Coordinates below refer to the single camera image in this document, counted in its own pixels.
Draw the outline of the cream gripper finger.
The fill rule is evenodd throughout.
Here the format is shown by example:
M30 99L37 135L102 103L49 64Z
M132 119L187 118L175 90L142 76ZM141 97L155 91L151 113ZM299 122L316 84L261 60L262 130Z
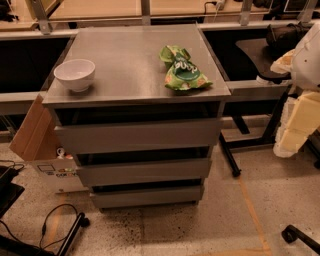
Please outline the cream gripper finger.
M289 97L276 133L274 154L282 158L293 156L319 128L320 93L307 91L297 99Z

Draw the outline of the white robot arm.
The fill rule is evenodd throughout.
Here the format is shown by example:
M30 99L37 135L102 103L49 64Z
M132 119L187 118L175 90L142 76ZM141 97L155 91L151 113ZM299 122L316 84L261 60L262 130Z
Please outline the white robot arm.
M287 98L273 147L276 156L289 158L320 127L320 24L315 23L294 49L272 63L270 70L289 72L293 85L303 90L297 99Z

